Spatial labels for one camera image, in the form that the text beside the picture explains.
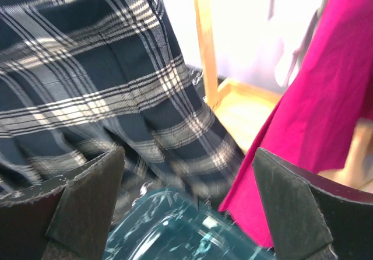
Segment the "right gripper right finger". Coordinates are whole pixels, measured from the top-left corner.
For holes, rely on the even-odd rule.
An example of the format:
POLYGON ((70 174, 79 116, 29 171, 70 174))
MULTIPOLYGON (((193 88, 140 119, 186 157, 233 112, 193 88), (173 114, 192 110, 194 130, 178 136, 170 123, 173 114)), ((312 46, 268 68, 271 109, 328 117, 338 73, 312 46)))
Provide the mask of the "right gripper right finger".
POLYGON ((259 148, 253 170, 277 259, 372 259, 372 194, 259 148))

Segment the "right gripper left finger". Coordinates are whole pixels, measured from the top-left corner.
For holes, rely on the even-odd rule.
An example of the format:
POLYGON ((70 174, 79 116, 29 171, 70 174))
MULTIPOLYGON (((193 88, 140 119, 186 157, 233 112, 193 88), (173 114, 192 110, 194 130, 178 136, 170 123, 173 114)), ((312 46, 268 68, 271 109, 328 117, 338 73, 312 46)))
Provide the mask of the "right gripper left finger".
POLYGON ((1 259, 101 259, 123 172, 117 147, 1 197, 1 259))

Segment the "teal transparent plastic bin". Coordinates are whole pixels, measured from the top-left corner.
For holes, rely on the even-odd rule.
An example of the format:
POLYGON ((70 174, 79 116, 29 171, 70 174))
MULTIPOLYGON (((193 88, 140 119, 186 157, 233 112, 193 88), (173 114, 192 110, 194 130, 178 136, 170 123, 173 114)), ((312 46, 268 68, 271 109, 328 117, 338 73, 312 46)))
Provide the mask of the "teal transparent plastic bin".
POLYGON ((232 221, 175 188, 140 198, 108 236, 103 259, 275 259, 232 221))

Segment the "wooden clothes rack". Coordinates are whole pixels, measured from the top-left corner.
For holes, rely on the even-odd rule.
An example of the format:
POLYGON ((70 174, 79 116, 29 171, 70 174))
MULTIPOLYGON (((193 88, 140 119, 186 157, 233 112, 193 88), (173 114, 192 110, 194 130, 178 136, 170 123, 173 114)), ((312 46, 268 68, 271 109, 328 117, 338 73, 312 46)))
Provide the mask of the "wooden clothes rack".
MULTIPOLYGON (((210 0, 194 0, 194 5, 205 101, 246 153, 280 95, 232 78, 218 81, 210 0)), ((360 120, 344 169, 322 171, 320 175, 348 187, 369 191, 372 189, 371 155, 372 122, 360 120)))

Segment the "white skirt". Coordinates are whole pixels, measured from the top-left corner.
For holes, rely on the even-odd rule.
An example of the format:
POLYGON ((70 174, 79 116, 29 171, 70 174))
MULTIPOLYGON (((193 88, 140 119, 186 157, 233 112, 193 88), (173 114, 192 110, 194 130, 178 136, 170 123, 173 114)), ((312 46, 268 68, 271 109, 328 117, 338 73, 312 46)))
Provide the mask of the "white skirt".
POLYGON ((328 0, 270 0, 270 31, 279 39, 274 68, 280 87, 292 84, 318 27, 328 0))

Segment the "navy plaid skirt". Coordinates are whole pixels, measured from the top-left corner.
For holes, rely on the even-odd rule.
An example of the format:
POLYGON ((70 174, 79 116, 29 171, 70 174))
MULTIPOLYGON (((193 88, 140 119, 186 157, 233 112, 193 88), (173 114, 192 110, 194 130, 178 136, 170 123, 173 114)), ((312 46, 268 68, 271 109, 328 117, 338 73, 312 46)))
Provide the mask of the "navy plaid skirt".
POLYGON ((211 200, 244 157, 198 96, 161 0, 1 0, 1 191, 115 146, 125 183, 211 200))

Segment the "magenta pleated skirt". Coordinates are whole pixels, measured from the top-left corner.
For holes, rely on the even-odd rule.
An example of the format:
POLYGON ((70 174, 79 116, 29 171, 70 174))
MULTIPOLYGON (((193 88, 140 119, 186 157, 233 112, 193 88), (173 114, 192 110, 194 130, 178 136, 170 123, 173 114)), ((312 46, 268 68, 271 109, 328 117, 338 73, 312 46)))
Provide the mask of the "magenta pleated skirt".
POLYGON ((297 77, 257 134, 220 211, 270 248, 252 168, 256 150, 312 173, 341 169, 362 118, 372 119, 372 0, 328 0, 297 77))

